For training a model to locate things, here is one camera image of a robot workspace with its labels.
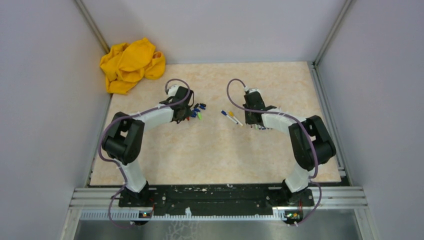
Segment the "yellow cap marker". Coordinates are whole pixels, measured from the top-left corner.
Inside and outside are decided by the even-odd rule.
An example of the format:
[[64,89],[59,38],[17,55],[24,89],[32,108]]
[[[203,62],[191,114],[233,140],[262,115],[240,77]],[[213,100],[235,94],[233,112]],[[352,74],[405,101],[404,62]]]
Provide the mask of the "yellow cap marker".
[[228,114],[238,125],[240,125],[242,127],[244,126],[242,124],[242,122],[234,115],[234,113],[232,111],[229,111]]

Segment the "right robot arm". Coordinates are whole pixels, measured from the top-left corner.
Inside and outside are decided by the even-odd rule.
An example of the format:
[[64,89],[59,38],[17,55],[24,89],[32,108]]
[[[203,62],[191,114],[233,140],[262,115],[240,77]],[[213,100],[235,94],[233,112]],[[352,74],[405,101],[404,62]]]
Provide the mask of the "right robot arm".
[[294,159],[293,172],[282,182],[281,199],[287,206],[301,200],[301,191],[318,174],[318,166],[336,155],[335,144],[321,117],[294,117],[273,105],[266,106],[260,92],[250,89],[244,95],[245,122],[289,136]]

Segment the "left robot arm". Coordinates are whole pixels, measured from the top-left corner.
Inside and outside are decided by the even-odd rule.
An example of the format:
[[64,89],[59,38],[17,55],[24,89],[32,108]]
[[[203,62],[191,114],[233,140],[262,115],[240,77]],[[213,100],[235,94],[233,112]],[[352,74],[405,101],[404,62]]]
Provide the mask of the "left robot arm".
[[173,85],[165,91],[167,99],[148,110],[126,114],[117,112],[101,138],[98,154],[105,162],[115,163],[123,178],[123,187],[131,192],[130,200],[138,207],[149,203],[148,181],[137,158],[141,153],[144,133],[160,125],[179,124],[192,115],[192,89]]

